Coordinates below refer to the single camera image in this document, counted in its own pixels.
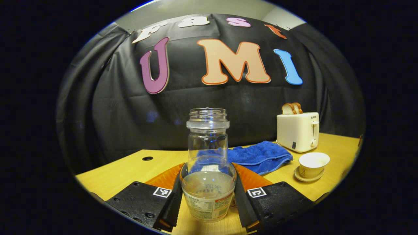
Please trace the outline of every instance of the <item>toaster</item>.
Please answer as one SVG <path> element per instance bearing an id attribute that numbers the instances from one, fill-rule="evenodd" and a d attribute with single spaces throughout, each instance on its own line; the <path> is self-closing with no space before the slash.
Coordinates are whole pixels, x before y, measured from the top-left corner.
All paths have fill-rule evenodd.
<path id="1" fill-rule="evenodd" d="M 316 148 L 318 138 L 319 114 L 317 112 L 277 115 L 277 144 L 303 153 Z"/>

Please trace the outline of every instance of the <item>orange letter m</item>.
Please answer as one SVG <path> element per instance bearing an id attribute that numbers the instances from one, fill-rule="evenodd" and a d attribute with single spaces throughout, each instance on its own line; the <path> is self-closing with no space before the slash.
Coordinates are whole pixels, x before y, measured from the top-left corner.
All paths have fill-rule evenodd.
<path id="1" fill-rule="evenodd" d="M 221 40 L 203 39 L 197 41 L 205 49 L 207 73 L 202 77 L 202 82 L 207 85 L 223 84 L 228 81 L 228 76 L 222 73 L 221 63 L 228 70 L 235 81 L 241 81 L 247 64 L 248 73 L 246 80 L 252 83 L 269 83 L 270 76 L 265 72 L 261 60 L 260 46 L 251 42 L 241 42 L 234 53 Z"/>

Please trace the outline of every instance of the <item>wooden table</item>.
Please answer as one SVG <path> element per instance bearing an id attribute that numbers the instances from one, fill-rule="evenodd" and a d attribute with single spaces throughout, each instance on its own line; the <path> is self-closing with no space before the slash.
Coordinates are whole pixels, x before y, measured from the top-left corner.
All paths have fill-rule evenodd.
<path id="1" fill-rule="evenodd" d="M 331 192 L 346 176 L 356 159 L 358 143 L 358 138 L 320 133 L 316 149 L 305 153 L 289 150 L 293 155 L 293 161 L 263 177 L 273 183 L 285 181 L 310 200 L 316 201 L 322 195 Z M 294 176 L 294 171 L 299 166 L 299 157 L 310 152 L 326 153 L 330 156 L 331 161 L 325 166 L 325 174 L 319 180 L 301 182 Z M 147 156 L 152 156 L 153 160 L 143 161 L 142 158 Z M 76 175 L 76 178 L 87 191 L 97 194 L 106 201 L 133 181 L 146 182 L 157 174 L 187 161 L 188 151 L 140 150 L 107 165 Z M 203 223 L 189 213 L 183 196 L 177 227 L 173 228 L 171 234 L 247 233 L 245 228 L 241 227 L 235 207 L 230 207 L 223 220 L 215 223 Z"/>

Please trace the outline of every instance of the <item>jar label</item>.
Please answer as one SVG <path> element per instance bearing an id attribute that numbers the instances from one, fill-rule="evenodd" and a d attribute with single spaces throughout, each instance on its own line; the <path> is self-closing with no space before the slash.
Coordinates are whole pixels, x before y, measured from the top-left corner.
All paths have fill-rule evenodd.
<path id="1" fill-rule="evenodd" d="M 194 217 L 202 220 L 215 220 L 224 216 L 228 212 L 233 191 L 234 190 L 232 190 L 226 197 L 223 197 L 224 195 L 220 195 L 222 196 L 221 198 L 213 199 L 194 197 L 185 191 L 183 191 L 183 193 L 187 206 L 189 207 L 189 211 Z"/>
<path id="2" fill-rule="evenodd" d="M 203 166 L 201 171 L 220 171 L 220 170 L 219 170 L 219 165 L 215 164 L 215 165 Z"/>

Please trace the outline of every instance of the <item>toaster knob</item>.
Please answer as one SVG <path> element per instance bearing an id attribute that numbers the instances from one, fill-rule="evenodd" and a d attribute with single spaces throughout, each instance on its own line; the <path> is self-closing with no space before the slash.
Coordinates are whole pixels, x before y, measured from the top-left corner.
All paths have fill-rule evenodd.
<path id="1" fill-rule="evenodd" d="M 317 143 L 317 140 L 316 139 L 312 139 L 311 140 L 311 147 L 314 147 L 316 145 L 316 143 Z"/>

